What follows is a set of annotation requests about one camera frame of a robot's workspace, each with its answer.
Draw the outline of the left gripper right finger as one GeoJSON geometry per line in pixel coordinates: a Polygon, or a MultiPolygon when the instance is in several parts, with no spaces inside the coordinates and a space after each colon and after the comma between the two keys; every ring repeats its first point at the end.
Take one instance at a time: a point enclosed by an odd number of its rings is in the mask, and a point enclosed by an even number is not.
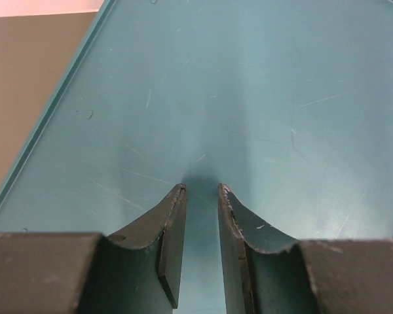
{"type": "Polygon", "coordinates": [[[218,186],[228,313],[393,313],[393,238],[304,239],[218,186]]]}

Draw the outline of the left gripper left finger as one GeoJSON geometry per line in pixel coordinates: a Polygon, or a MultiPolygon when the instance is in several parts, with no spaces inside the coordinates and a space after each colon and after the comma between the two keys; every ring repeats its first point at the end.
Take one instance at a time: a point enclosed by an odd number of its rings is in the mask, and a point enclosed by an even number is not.
{"type": "Polygon", "coordinates": [[[187,212],[177,184],[124,228],[0,233],[0,313],[171,313],[187,212]]]}

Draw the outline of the teal drawer organizer box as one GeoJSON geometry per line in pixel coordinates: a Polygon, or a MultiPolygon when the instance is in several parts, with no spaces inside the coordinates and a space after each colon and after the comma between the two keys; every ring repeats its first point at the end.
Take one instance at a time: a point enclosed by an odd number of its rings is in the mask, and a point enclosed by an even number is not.
{"type": "Polygon", "coordinates": [[[217,186],[296,238],[393,236],[393,1],[106,1],[0,232],[110,234],[187,186],[179,313],[224,313],[217,186]]]}

